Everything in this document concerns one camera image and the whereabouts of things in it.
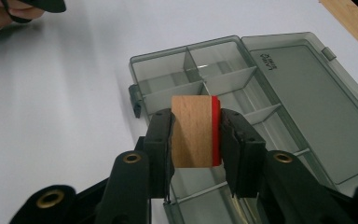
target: hand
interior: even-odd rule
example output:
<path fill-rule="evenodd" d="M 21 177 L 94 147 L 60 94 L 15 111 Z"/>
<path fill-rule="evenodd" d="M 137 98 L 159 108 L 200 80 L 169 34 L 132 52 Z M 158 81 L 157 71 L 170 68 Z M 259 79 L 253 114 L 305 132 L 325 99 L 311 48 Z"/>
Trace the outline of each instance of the hand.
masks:
<path fill-rule="evenodd" d="M 18 0 L 7 0 L 7 3 L 9 5 L 8 12 L 15 17 L 33 20 L 41 17 L 45 12 L 42 9 L 29 6 Z M 11 22 L 12 19 L 7 15 L 7 12 L 5 11 L 5 8 L 0 0 L 0 27 L 6 26 Z"/>

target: wooden edge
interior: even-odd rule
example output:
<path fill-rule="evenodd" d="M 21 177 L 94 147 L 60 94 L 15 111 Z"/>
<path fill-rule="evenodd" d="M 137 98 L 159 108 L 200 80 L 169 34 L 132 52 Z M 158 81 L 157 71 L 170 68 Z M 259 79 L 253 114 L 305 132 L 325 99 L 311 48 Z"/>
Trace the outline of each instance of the wooden edge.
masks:
<path fill-rule="evenodd" d="M 351 0 L 320 0 L 320 2 L 358 40 L 358 6 Z"/>

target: white table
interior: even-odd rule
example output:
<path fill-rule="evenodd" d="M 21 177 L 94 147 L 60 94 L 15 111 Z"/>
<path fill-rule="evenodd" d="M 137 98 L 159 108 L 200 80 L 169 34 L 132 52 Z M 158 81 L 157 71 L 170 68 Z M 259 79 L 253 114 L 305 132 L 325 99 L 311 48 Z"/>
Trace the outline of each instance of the white table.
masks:
<path fill-rule="evenodd" d="M 317 0 L 67 0 L 0 34 L 0 223 L 54 184 L 107 178 L 145 135 L 131 110 L 131 56 L 227 35 L 313 32 L 358 82 L 358 42 Z M 154 223 L 166 223 L 154 201 Z"/>

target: brass insert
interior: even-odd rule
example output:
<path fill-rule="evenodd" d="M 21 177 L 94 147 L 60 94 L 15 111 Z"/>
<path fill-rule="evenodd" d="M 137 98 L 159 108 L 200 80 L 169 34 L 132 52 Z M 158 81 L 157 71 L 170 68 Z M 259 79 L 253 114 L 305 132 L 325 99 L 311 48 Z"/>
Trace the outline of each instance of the brass insert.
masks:
<path fill-rule="evenodd" d="M 37 200 L 36 205 L 39 208 L 50 208 L 60 203 L 63 199 L 63 196 L 64 193 L 62 190 L 53 189 L 43 194 L 42 197 Z"/>
<path fill-rule="evenodd" d="M 284 163 L 290 163 L 293 161 L 292 157 L 290 157 L 287 154 L 283 154 L 283 153 L 275 153 L 274 158 L 275 158 L 275 160 L 284 162 Z"/>
<path fill-rule="evenodd" d="M 131 153 L 125 156 L 123 161 L 126 163 L 136 163 L 137 161 L 140 161 L 141 158 L 142 157 L 139 154 Z"/>

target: red end of wooden block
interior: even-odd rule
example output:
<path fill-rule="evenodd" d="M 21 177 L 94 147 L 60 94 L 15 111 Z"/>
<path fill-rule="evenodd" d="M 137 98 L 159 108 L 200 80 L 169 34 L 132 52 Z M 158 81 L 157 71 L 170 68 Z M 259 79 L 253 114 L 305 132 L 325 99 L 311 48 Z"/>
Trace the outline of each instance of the red end of wooden block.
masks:
<path fill-rule="evenodd" d="M 213 161 L 212 166 L 219 166 L 222 163 L 220 156 L 220 101 L 217 96 L 212 96 L 212 153 Z"/>

